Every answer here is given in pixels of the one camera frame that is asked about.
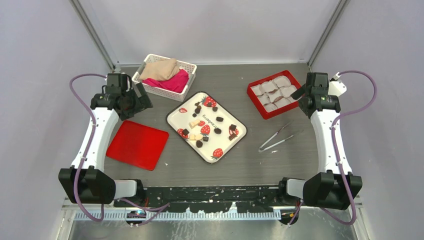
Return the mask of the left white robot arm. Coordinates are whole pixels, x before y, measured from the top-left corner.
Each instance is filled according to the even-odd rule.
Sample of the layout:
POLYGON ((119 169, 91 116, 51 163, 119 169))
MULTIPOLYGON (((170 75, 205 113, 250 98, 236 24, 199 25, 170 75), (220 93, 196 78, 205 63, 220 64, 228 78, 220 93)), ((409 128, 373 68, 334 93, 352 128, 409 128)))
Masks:
POLYGON ((90 120, 77 156, 68 168, 58 174, 67 197, 73 204, 110 204, 126 198, 133 206, 146 200, 139 179, 114 180, 104 173, 109 140, 118 121, 125 121, 152 108, 143 85, 125 73, 109 73, 102 77, 106 84, 83 107, 90 120))

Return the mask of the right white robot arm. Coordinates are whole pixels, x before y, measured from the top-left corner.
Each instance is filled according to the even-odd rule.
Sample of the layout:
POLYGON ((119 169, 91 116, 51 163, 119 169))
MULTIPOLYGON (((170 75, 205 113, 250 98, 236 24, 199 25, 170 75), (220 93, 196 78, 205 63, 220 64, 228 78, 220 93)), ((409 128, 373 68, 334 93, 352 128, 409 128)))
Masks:
POLYGON ((346 210, 363 186, 362 178, 353 175, 346 158, 340 124, 339 98, 330 94, 328 74, 310 72, 306 82, 291 96, 309 118, 318 150, 318 172, 308 180, 284 177, 279 182, 277 198, 283 205, 302 199, 311 207, 346 210))

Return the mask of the brown rectangular chocolate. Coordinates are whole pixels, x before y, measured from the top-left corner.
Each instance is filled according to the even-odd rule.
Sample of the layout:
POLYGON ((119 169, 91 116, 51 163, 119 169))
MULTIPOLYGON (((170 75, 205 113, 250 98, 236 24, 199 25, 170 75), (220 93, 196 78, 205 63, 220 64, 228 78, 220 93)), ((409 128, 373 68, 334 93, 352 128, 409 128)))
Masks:
POLYGON ((228 137, 228 139, 229 139, 230 141, 232 141, 232 140, 233 140, 233 139, 235 139, 237 136, 238 136, 237 134, 233 133, 233 134, 231 134, 231 135, 228 137))

